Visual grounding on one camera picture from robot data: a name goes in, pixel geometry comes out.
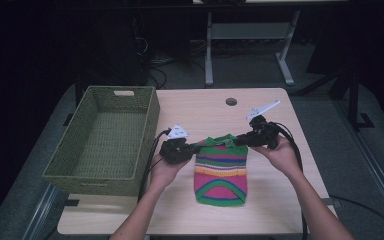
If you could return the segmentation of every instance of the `woven basket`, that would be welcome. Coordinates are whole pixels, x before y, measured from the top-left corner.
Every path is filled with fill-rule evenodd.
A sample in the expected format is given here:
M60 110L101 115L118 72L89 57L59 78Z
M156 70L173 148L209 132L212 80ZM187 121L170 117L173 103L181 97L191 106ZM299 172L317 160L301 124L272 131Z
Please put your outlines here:
M89 87L43 177L69 193L137 196L159 113L153 87Z

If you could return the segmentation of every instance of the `person's right hand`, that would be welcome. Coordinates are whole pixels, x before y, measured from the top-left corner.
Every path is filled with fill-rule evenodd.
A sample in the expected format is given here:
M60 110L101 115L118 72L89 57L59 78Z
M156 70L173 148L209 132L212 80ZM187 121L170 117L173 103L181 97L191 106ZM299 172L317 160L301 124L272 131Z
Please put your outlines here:
M289 141L282 136L278 136L277 141L279 145L275 149L269 149L263 146L250 148L264 155L277 170L281 171L287 177L301 173L294 149Z
M151 170L151 185L157 185L162 188L167 187L174 181L177 173L189 160L178 164L169 164L160 154L155 155L152 158L151 165L154 166Z

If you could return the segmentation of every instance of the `black handheld controller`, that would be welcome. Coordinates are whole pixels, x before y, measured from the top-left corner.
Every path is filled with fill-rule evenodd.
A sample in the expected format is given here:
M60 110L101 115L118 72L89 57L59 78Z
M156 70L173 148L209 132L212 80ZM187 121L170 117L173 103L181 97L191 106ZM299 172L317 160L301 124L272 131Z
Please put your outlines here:
M186 138L176 138L164 141L161 145L160 155L169 164L177 164L192 158L192 155L199 152L195 144L187 144Z
M236 136L233 140L235 145L248 147L267 145L270 149L277 147L279 130L276 124L268 123L262 115L258 115L249 122L249 126L252 127L252 131Z

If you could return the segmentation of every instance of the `hole in table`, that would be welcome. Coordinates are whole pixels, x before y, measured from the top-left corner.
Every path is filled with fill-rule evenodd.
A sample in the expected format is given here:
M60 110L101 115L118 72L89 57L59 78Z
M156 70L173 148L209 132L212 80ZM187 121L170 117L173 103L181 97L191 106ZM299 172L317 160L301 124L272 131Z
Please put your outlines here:
M229 106L235 106L236 104L238 104L238 101L234 98L228 98L226 99L226 104Z

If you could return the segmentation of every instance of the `wooden table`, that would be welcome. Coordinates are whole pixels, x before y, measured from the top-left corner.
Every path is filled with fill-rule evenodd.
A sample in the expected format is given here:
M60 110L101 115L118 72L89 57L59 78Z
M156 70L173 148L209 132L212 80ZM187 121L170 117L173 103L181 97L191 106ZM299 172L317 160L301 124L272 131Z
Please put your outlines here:
M321 198L328 193L314 162L287 93L279 88L159 90L161 105L157 134L180 124L189 132L188 143L227 133L251 130L245 116L252 107L279 99L264 114L292 132L301 151L304 172ZM228 106L235 98L236 106ZM160 144L166 140L163 136ZM250 150L247 160L248 196L240 207L199 204L193 191L195 157L179 172L159 199L149 235L268 235L300 233L301 209L292 185L262 155ZM110 235L136 204L134 197L71 194L77 206L66 206L59 225L61 234Z

